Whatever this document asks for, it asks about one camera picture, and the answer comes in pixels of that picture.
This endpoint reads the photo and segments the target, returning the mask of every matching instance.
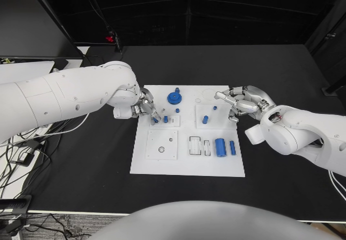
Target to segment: floor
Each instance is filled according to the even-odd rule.
[[[61,225],[56,222],[51,216],[45,216],[45,214],[28,215],[30,219],[25,224],[41,225],[44,228],[50,228],[54,230],[63,230]],[[96,216],[96,215],[73,215],[73,214],[54,214],[53,217],[57,221],[64,225],[64,229],[70,231],[71,236],[70,240],[84,240],[89,238],[87,235],[92,235],[99,229],[102,229],[107,224],[120,219],[120,216]],[[27,228],[28,230],[35,230],[37,227],[31,226]],[[21,230],[21,236],[24,240],[64,240],[64,237],[60,232],[54,232],[50,230],[38,229],[34,232],[28,232]],[[4,231],[0,231],[0,240],[9,240],[11,237],[5,234]]]

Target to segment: black wall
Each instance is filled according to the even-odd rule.
[[[106,43],[87,0],[47,0],[74,42]],[[334,0],[96,0],[123,46],[304,44]]]

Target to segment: black table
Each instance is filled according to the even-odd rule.
[[[120,57],[112,47],[92,47],[86,54],[106,62]],[[100,64],[97,57],[89,59]],[[279,105],[346,113],[338,99],[321,93],[328,83],[302,45],[131,46],[122,61],[141,86],[253,85]],[[327,170],[296,155],[279,155],[266,143],[250,145],[243,133],[257,123],[250,117],[240,117],[237,124],[244,178],[129,174],[136,122],[113,119],[105,105],[61,135],[51,166],[30,191],[30,210],[129,214],[167,202],[207,200],[249,205],[296,220],[346,221],[346,203]],[[50,148],[56,140],[50,138]],[[335,177],[346,185],[346,178]]]

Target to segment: blue object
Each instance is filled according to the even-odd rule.
[[[230,145],[230,154],[236,155],[236,148],[234,148],[234,142],[229,141],[229,145]]]
[[[226,147],[224,147],[224,139],[223,138],[214,139],[214,148],[216,148],[216,156],[218,158],[223,158],[227,155],[226,154]]]
[[[207,124],[207,119],[208,119],[208,117],[207,116],[203,116],[203,124]]]
[[[171,92],[167,95],[167,102],[172,105],[178,104],[181,102],[181,95],[180,95],[178,87],[174,89],[174,92]]]

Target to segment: white cable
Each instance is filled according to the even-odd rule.
[[[50,136],[50,135],[56,135],[56,134],[64,134],[64,133],[71,132],[71,131],[76,130],[76,129],[79,128],[79,126],[83,124],[83,122],[84,122],[87,116],[89,116],[89,113],[86,114],[86,116],[84,116],[82,122],[79,123],[79,125],[77,125],[73,129],[70,129],[70,130],[67,130],[67,131],[60,131],[60,132],[54,132],[54,133],[50,133],[50,134],[43,134],[43,135],[32,136],[32,137],[30,137],[30,138],[21,140],[21,141],[15,141],[15,142],[12,142],[12,143],[8,143],[8,144],[4,144],[4,145],[0,145],[0,148],[1,148],[1,147],[5,147],[5,146],[8,146],[8,145],[20,144],[21,142],[25,142],[27,140],[31,140],[31,139],[34,139],[34,138],[40,138],[40,137],[44,137],[44,136]]]
[[[342,199],[344,199],[344,201],[346,201],[346,197],[344,197],[344,195],[341,194],[341,192],[340,192],[340,190],[338,190],[338,188],[337,188],[337,186],[335,186],[335,184],[334,184],[334,181],[332,181],[332,178],[331,178],[331,171],[327,170],[327,173],[328,173],[328,178],[329,178],[329,181],[331,181],[332,187],[334,187],[334,189],[337,190],[340,196],[342,197]]]
[[[337,181],[337,179],[335,179],[335,177],[334,177],[334,173],[332,172],[329,172],[329,174],[331,174],[331,177],[332,177],[332,179],[334,179],[334,181],[337,182],[337,184],[340,185],[340,187],[341,187],[341,189],[342,189],[342,191],[346,192],[346,188],[344,188],[344,186],[338,183],[338,181]]]

